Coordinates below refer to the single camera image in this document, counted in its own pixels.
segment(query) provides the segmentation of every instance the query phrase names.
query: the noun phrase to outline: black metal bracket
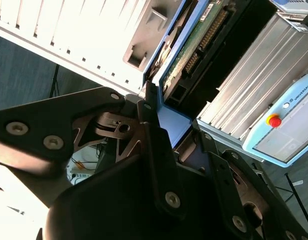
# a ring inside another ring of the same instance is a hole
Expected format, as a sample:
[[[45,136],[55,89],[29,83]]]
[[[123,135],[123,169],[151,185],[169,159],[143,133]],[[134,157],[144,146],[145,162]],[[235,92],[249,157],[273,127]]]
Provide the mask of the black metal bracket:
[[[0,111],[0,163],[53,176],[75,151],[104,137],[116,138],[116,161],[141,157],[156,208],[183,219],[186,201],[168,133],[159,126],[156,86],[147,82],[146,87],[146,100],[124,99],[99,87]]]
[[[302,239],[308,234],[295,218],[254,173],[241,156],[232,150],[218,155],[214,140],[205,132],[193,129],[178,147],[183,165],[204,172],[214,183],[223,222],[237,233],[232,216],[246,223],[248,238]]]

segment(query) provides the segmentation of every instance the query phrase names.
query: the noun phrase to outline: circuit board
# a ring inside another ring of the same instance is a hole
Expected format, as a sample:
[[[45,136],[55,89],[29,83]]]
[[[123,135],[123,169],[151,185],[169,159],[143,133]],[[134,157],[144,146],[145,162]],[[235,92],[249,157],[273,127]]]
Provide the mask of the circuit board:
[[[174,63],[167,72],[163,81],[163,92],[171,85],[172,81],[179,73],[185,70],[189,73],[199,59],[196,50],[203,51],[215,32],[226,18],[228,12],[224,6],[228,4],[227,0],[212,1],[202,14],[200,20],[193,29],[188,40],[182,47]]]

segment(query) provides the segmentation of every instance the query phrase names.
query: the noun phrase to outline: blue metal frame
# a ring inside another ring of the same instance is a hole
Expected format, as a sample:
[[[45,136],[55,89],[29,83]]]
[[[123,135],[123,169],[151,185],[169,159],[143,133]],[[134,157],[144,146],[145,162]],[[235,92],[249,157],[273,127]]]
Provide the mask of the blue metal frame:
[[[195,9],[193,10],[187,23],[185,24],[182,32],[180,33],[177,41],[175,42],[174,47],[169,53],[166,61],[164,62],[164,64],[161,66],[161,68],[159,69],[159,71],[156,73],[156,75],[153,78],[153,83],[155,83],[159,87],[158,97],[157,97],[158,99],[157,114],[158,114],[159,123],[162,128],[167,130],[172,147],[174,147],[177,144],[177,142],[181,139],[181,137],[189,129],[192,121],[190,118],[186,117],[185,115],[175,111],[171,107],[164,104],[162,81],[165,75],[167,74],[170,66],[176,59],[176,56],[180,52],[182,46],[186,42],[188,36],[192,32],[196,23],[199,21],[201,15],[206,9],[208,1],[209,0],[200,0],[197,3]],[[180,4],[176,12],[176,15],[172,19],[172,22],[170,23],[166,31],[165,36],[162,38],[161,42],[159,43],[158,47],[155,50],[155,53],[153,54],[151,60],[149,61],[149,64],[146,66],[145,72],[148,70],[149,66],[153,62],[155,55],[159,54],[159,49],[161,45],[164,43],[167,33],[170,31],[172,25],[176,21],[177,15],[180,13],[181,8],[183,7],[184,3],[185,3],[185,0],[183,0],[182,3]]]
[[[292,109],[296,104],[299,103],[308,93],[308,74],[294,83],[280,98],[279,100],[268,110],[266,114],[258,121],[258,123],[251,129],[250,133],[248,134],[244,144],[243,149],[247,152],[250,152],[260,158],[263,158],[267,161],[270,161],[274,164],[277,164],[281,167],[289,167],[293,164],[298,158],[300,158],[305,152],[308,151],[308,145],[302,149],[299,153],[297,153],[292,159],[288,162],[282,162],[272,156],[266,155],[263,152],[260,152],[254,149],[255,145],[265,137],[269,131],[272,129],[266,123],[266,119],[268,116],[272,114],[278,114],[281,119],[288,114],[290,109]],[[285,103],[289,103],[288,108],[283,108]]]

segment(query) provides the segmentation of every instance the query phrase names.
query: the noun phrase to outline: screw head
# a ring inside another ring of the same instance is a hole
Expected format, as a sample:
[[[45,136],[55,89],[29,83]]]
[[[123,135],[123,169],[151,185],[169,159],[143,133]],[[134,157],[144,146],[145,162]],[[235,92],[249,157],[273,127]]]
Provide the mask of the screw head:
[[[115,93],[111,93],[110,96],[116,100],[119,99],[119,95],[115,94]]]
[[[293,235],[290,231],[286,231],[286,235],[290,240],[296,240],[295,235]]]
[[[21,122],[13,121],[6,125],[6,131],[9,134],[21,136],[28,132],[28,126]]]
[[[212,137],[209,135],[209,134],[205,134],[205,138],[207,138],[208,140],[211,140],[212,139]]]
[[[239,159],[237,153],[235,153],[235,152],[232,152],[232,156],[233,156],[235,159]]]
[[[146,108],[148,108],[148,109],[152,109],[152,107],[149,105],[149,104],[144,104],[144,106],[146,107]]]
[[[168,191],[165,194],[165,200],[166,200],[166,202],[168,203],[169,206],[171,206],[171,207],[173,207],[175,209],[180,207],[180,199],[177,196],[177,194],[175,194],[172,191]]]
[[[64,146],[64,141],[58,136],[50,135],[44,138],[43,144],[50,150],[59,150]]]
[[[243,233],[246,233],[247,232],[247,227],[246,227],[246,224],[244,223],[244,221],[238,217],[238,216],[233,216],[233,223],[235,225],[235,227],[243,232]]]

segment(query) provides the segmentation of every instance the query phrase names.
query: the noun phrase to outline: black cable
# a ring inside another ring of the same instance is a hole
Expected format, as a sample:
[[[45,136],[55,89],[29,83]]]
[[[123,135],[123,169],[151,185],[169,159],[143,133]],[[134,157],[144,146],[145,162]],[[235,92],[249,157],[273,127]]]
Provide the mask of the black cable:
[[[55,68],[55,72],[54,72],[54,77],[53,77],[53,82],[52,82],[52,87],[51,87],[50,93],[49,93],[49,98],[53,97],[53,93],[54,92],[55,92],[55,95],[56,95],[55,84],[56,84],[56,81],[57,81],[58,69],[59,69],[59,65],[56,64],[56,68]]]
[[[86,169],[86,170],[90,170],[90,171],[96,170],[95,168],[94,168],[94,169],[86,168],[86,167],[83,165],[83,164],[96,164],[96,163],[97,163],[96,161],[78,162],[78,161],[76,161],[76,160],[72,157],[72,162],[75,163],[75,164],[80,165],[82,168],[84,168],[84,169]]]
[[[96,145],[96,158],[99,159],[100,153],[104,150],[103,145],[97,144]]]
[[[57,88],[58,96],[60,96],[60,94],[59,94],[59,88],[58,88],[58,81],[57,81],[57,79],[56,79],[56,88]]]
[[[75,179],[74,185],[76,185],[77,180],[82,179],[82,177]]]

